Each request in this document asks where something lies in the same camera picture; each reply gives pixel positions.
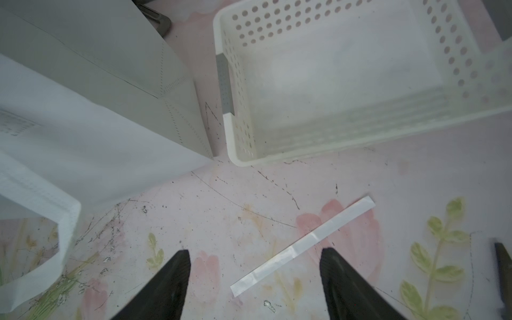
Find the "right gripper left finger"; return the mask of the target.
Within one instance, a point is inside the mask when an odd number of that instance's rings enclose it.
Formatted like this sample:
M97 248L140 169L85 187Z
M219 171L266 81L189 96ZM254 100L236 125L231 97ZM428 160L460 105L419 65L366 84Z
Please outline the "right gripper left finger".
M114 319L180 319L191 272L188 250L179 250Z

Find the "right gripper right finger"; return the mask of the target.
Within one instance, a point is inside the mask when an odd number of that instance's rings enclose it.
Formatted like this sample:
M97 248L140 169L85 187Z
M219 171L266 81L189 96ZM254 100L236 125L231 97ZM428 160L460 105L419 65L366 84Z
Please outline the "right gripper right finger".
M334 248L322 249L319 272L331 320L405 319Z

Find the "white adhesive strip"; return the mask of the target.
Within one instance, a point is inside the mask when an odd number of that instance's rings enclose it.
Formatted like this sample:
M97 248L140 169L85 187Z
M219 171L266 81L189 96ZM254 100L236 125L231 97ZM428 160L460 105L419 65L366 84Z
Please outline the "white adhesive strip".
M363 197L344 209L341 213L321 224L313 231L280 251L277 255L255 268L230 286L233 297L238 297L261 280L277 271L302 253L317 245L332 233L347 225L350 221L375 208L375 202L369 196Z

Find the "white insulated delivery bag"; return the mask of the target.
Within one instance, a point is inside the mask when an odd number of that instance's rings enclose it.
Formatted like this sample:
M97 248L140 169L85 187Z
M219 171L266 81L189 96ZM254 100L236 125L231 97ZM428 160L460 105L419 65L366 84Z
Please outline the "white insulated delivery bag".
M212 157L189 70L134 2L1 2L1 218L59 235L2 313L61 277L81 217Z

